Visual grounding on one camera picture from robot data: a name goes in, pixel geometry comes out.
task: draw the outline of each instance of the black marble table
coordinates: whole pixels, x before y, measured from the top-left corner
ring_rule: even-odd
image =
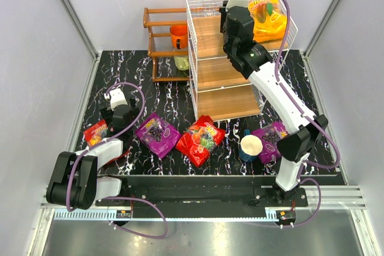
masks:
[[[170,75],[175,73],[171,59],[159,59],[159,62],[159,71]],[[318,114],[307,72],[298,50],[292,50],[287,55],[281,74],[298,97]],[[147,51],[104,51],[89,96],[77,149],[86,147],[83,131],[101,119],[98,111],[107,105],[103,94],[109,86],[117,82],[132,82],[138,85],[146,97],[145,110],[136,127],[152,112],[157,112],[160,117],[175,126],[180,133],[183,133],[195,121],[189,84],[187,82],[154,83],[152,81],[152,61],[147,56]],[[133,92],[132,88],[128,86],[123,87],[123,91],[132,92],[137,99],[140,97],[138,92]],[[261,115],[217,122],[217,126],[226,130],[226,138],[200,168],[196,168],[186,156],[176,149],[163,159],[159,159],[135,137],[129,154],[125,158],[104,166],[99,173],[118,175],[275,175],[280,166],[279,161],[263,165],[259,161],[245,163],[239,160],[239,142],[245,129],[252,131],[279,120],[277,113],[267,102]],[[310,155],[310,160],[328,165],[333,163],[326,140],[322,139],[321,143],[318,143]],[[318,170],[310,165],[305,167],[303,173],[336,174],[335,170]]]

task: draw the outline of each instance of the orange cup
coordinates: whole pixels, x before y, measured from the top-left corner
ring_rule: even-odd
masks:
[[[174,48],[184,49],[188,46],[188,27],[186,25],[173,25],[169,32]]]

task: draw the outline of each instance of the metal floor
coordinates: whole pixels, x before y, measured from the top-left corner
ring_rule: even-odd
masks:
[[[298,222],[310,216],[298,211]],[[127,227],[160,235],[160,222]],[[100,221],[53,221],[44,256],[104,255],[363,255],[352,218],[346,211],[323,210],[308,225],[294,229],[255,227],[250,223],[170,222],[164,240],[113,230]]]

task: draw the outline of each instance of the metal frame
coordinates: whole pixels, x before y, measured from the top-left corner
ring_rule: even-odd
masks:
[[[308,198],[308,207],[296,210],[315,210],[319,201],[317,188],[315,186],[302,186]],[[364,201],[358,186],[322,186],[322,204],[320,210],[348,210],[352,216],[356,229],[356,236],[361,244],[365,256],[381,255],[380,248],[377,244],[376,237],[373,233],[370,220],[365,208]],[[115,218],[109,218],[114,215],[116,210],[131,210],[130,206],[96,206],[92,205],[87,211],[79,211],[74,215],[60,214],[65,209],[62,206],[43,203],[40,209],[39,225],[36,228],[31,248],[28,252],[29,256],[41,256],[47,240],[50,225],[53,219],[56,220],[93,220],[93,221],[113,221]],[[199,222],[274,222],[276,207],[265,209],[266,217],[264,218],[168,218],[168,221],[199,221]],[[160,218],[139,218],[138,221],[161,221]]]
[[[197,29],[196,29],[197,26],[194,23],[194,21],[197,21],[198,19],[200,19],[200,20],[204,19],[205,17],[207,17],[206,19],[209,20],[208,17],[220,16],[219,8],[222,6],[223,1],[228,1],[228,0],[187,0],[188,49],[189,49],[189,55],[190,55],[189,56],[189,60],[190,60],[190,82],[191,82],[191,84],[192,83],[194,84],[194,85],[191,85],[191,87],[195,88],[195,93],[192,93],[193,91],[191,91],[191,97],[193,100],[194,110],[197,112],[197,113],[195,113],[196,119],[198,117],[198,112],[199,112],[198,111],[199,110],[198,109],[199,108],[198,95],[200,93],[207,93],[207,92],[218,91],[218,90],[222,90],[222,89],[231,89],[231,88],[237,88],[237,87],[241,87],[241,86],[251,85],[251,83],[240,84],[240,85],[233,85],[233,84],[228,83],[227,85],[222,85],[221,87],[215,87],[212,89],[204,89],[202,91],[200,91],[198,88],[199,69],[200,69],[199,63],[201,63],[203,61],[208,61],[211,59],[224,59],[225,60],[226,55],[225,54],[222,55],[221,53],[219,53],[219,54],[213,53],[212,55],[209,55],[209,56],[208,55],[205,55],[205,56],[200,55],[199,56],[199,50],[198,50],[199,44],[197,43],[197,39],[198,39],[198,34],[200,36],[202,36],[202,33],[201,32],[199,33],[197,31]],[[278,6],[279,6],[281,13],[283,13],[283,14],[287,13],[286,8],[283,5],[283,2],[281,0],[278,0]],[[289,27],[289,34],[287,37],[286,46],[284,48],[284,51],[287,51],[287,52],[291,48],[292,43],[295,40],[295,37],[298,33],[298,28],[297,28],[295,22],[293,21],[292,18],[290,21],[291,21],[291,23],[290,23],[290,27]],[[206,43],[206,41],[203,41],[203,42],[204,42],[203,47],[205,49],[207,49],[209,41],[207,43]],[[218,43],[216,43],[216,41],[211,41],[211,42],[214,43],[214,46],[216,46],[216,44],[218,44]],[[279,46],[280,46],[280,43],[278,43],[278,41],[276,41],[276,43],[273,45],[273,48],[266,47],[274,59],[277,57],[277,54],[278,54],[277,50],[278,50]],[[283,57],[281,59],[280,68],[284,65],[284,63],[285,63],[285,57]],[[259,107],[259,112],[255,112],[255,113],[260,114],[263,111],[265,101],[263,100],[262,95],[259,92],[258,88],[256,88],[255,86],[252,86],[252,90],[253,90],[254,97],[257,101],[257,105]],[[226,119],[231,119],[231,118],[236,118],[236,117],[237,116],[232,116],[229,118],[227,117]]]
[[[314,46],[316,45],[317,41],[319,40],[321,34],[323,33],[326,25],[328,24],[329,20],[331,19],[332,15],[334,14],[336,8],[339,6],[341,0],[332,0],[331,4],[327,8],[327,11],[325,12],[323,19],[320,21],[319,26],[317,27],[312,39],[310,40],[307,48],[304,50],[304,55],[308,57]]]
[[[82,97],[80,99],[80,105],[76,112],[76,117],[73,122],[73,126],[71,129],[70,139],[67,144],[67,149],[65,151],[74,151],[76,147],[77,138],[79,136],[79,132],[82,126],[84,113],[86,110],[86,106],[88,105],[89,95],[91,94],[91,89],[94,84],[95,75],[97,72],[98,65],[100,63],[101,53],[98,55],[97,59],[94,59],[92,63],[91,70],[88,73],[86,78],[85,87],[82,93]]]
[[[76,12],[75,12],[72,4],[71,4],[71,1],[70,0],[60,0],[60,1],[63,5],[64,9],[66,10],[69,18],[71,19],[73,26],[75,27],[77,33],[79,33],[80,38],[84,42],[84,45],[85,45],[87,51],[89,52],[89,54],[91,55],[93,60],[95,60],[99,53],[96,50],[96,48],[94,47],[88,34],[86,33],[79,17],[77,16],[77,14],[76,14]]]
[[[312,90],[313,97],[314,97],[316,105],[317,105],[317,109],[318,109],[320,114],[324,114],[325,116],[327,116],[328,114],[327,114],[325,106],[324,106],[324,100],[321,97],[321,95],[319,94],[319,86],[317,84],[316,78],[314,77],[313,69],[312,69],[310,60],[309,60],[308,56],[304,55],[303,52],[300,52],[300,54],[301,54],[301,58],[303,60],[305,69],[307,70],[308,79],[311,83],[311,90]],[[330,122],[328,124],[326,132],[335,141],[335,135],[334,135],[334,132],[332,130],[332,122]],[[333,149],[331,149],[331,153],[332,153],[333,158],[335,159],[336,153],[334,152]],[[344,167],[342,159],[340,160],[339,168],[336,168],[336,171],[337,170],[341,170],[341,175],[343,175],[344,182],[348,185],[349,182],[348,182],[348,178],[347,178],[347,173],[346,173],[346,169]]]

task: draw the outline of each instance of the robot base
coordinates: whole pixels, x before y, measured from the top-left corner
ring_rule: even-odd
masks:
[[[285,192],[274,185],[272,188],[255,188],[253,194],[257,207],[308,207],[304,188],[295,187]]]

